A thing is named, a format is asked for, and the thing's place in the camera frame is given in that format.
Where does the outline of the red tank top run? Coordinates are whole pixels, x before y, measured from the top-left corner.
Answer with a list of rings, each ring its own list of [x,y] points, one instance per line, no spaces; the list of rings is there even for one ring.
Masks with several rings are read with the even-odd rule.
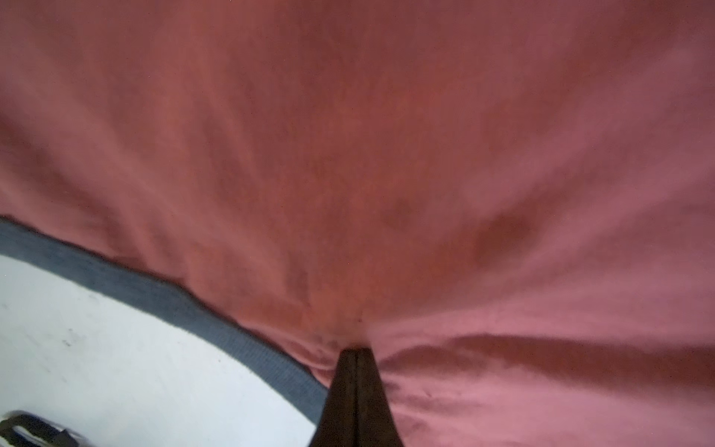
[[[5,1],[1,212],[410,446],[714,443],[711,1]]]

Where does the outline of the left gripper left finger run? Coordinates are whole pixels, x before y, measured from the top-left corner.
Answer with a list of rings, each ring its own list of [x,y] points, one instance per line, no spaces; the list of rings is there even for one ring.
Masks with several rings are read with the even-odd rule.
[[[357,433],[357,351],[341,353],[310,447],[352,447]]]

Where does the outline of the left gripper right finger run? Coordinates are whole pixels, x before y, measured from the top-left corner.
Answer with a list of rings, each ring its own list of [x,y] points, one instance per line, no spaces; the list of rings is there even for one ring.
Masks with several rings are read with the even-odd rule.
[[[372,350],[356,354],[355,445],[362,447],[402,447],[383,381]]]

